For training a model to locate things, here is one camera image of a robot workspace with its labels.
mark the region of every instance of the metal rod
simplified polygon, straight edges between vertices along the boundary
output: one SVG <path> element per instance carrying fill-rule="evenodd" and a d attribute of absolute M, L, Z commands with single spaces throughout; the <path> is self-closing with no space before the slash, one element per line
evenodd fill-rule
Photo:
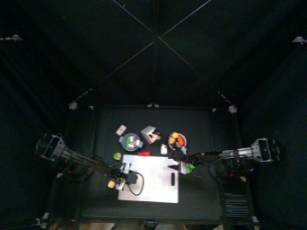
<path fill-rule="evenodd" d="M 149 26 L 145 24 L 145 23 L 142 23 L 142 21 L 131 14 L 131 12 L 118 3 L 118 1 L 115 1 L 115 0 L 113 0 L 119 6 L 121 6 L 121 8 L 137 19 L 137 21 L 149 29 L 149 31 L 151 31 L 153 32 L 153 30 L 149 28 Z"/>
<path fill-rule="evenodd" d="M 171 47 L 171 45 L 167 43 L 167 41 L 159 37 L 159 40 L 165 43 L 165 45 L 170 48 L 170 50 L 175 53 L 175 55 L 179 57 L 179 59 L 190 66 L 190 68 L 195 71 L 198 76 L 201 76 L 202 79 L 206 79 L 205 76 L 199 73 L 199 71 L 193 67 L 193 65 L 187 62 L 187 60 L 182 57 L 182 55 L 175 51 L 175 49 Z M 213 84 L 207 81 L 207 85 L 213 90 L 215 90 L 215 87 Z M 229 105 L 234 105 L 231 101 L 227 99 L 225 94 L 221 91 L 217 91 L 218 95 L 225 99 L 225 101 L 229 103 Z"/>
<path fill-rule="evenodd" d="M 167 35 L 209 3 L 211 0 L 206 1 L 162 35 Z"/>
<path fill-rule="evenodd" d="M 142 50 L 134 55 L 134 56 L 131 56 L 125 62 L 123 62 L 123 64 L 115 69 L 115 70 L 113 70 L 113 72 L 107 75 L 107 76 L 105 76 L 103 78 L 102 78 L 102 80 L 99 81 L 99 84 L 107 79 L 107 78 L 110 78 L 117 72 L 118 72 L 118 70 L 151 46 L 154 44 L 154 42 L 150 42 L 150 44 L 145 47 L 145 48 L 142 48 Z"/>

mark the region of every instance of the black cable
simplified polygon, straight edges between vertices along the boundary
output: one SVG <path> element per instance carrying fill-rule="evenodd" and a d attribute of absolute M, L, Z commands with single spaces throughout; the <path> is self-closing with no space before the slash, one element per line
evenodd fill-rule
<path fill-rule="evenodd" d="M 142 188 L 141 188 L 139 193 L 134 193 L 134 191 L 133 191 L 133 189 L 131 189 L 131 187 L 130 187 L 130 184 L 129 184 L 129 188 L 130 188 L 131 193 L 133 193 L 135 196 L 139 196 L 139 195 L 142 194 L 142 192 L 143 192 L 143 189 L 145 189 L 145 176 L 143 176 L 139 172 L 135 172 L 135 173 L 137 173 L 137 175 L 141 175 L 141 176 L 142 176 L 142 179 L 143 179 Z"/>

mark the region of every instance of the gray bowl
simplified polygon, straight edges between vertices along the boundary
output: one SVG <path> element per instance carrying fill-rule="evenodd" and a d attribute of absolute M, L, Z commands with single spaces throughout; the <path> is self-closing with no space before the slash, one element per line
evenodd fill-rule
<path fill-rule="evenodd" d="M 129 133 L 123 137 L 121 137 L 119 142 L 125 150 L 134 152 L 143 146 L 143 142 L 141 141 L 139 135 L 135 133 Z"/>

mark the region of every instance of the white sheet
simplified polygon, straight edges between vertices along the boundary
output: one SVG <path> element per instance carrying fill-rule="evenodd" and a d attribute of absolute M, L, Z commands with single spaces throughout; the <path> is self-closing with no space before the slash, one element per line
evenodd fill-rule
<path fill-rule="evenodd" d="M 125 189 L 119 191 L 119 199 L 178 203 L 179 173 L 169 167 L 178 163 L 167 157 L 139 155 L 125 155 L 123 162 L 133 164 L 131 170 L 143 174 L 146 183 L 139 196 L 135 196 L 125 185 Z M 171 173 L 175 173 L 174 186 L 171 185 Z M 131 185 L 135 193 L 139 193 L 142 183 L 143 180 L 139 176 L 138 183 Z"/>

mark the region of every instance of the bowl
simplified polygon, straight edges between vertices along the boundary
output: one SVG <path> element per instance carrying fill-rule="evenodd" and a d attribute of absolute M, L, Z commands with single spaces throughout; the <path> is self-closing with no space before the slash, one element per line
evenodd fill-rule
<path fill-rule="evenodd" d="M 119 142 L 125 150 L 129 152 L 134 152 L 143 146 L 143 142 L 141 141 L 139 135 L 135 133 L 129 133 L 123 137 L 121 137 Z"/>
<path fill-rule="evenodd" d="M 170 148 L 187 146 L 186 136 L 182 133 L 178 133 L 178 136 L 183 138 L 183 145 L 181 146 L 179 143 L 178 143 L 178 141 L 175 141 L 175 143 L 171 144 L 170 138 L 169 138 L 169 146 L 170 146 Z"/>

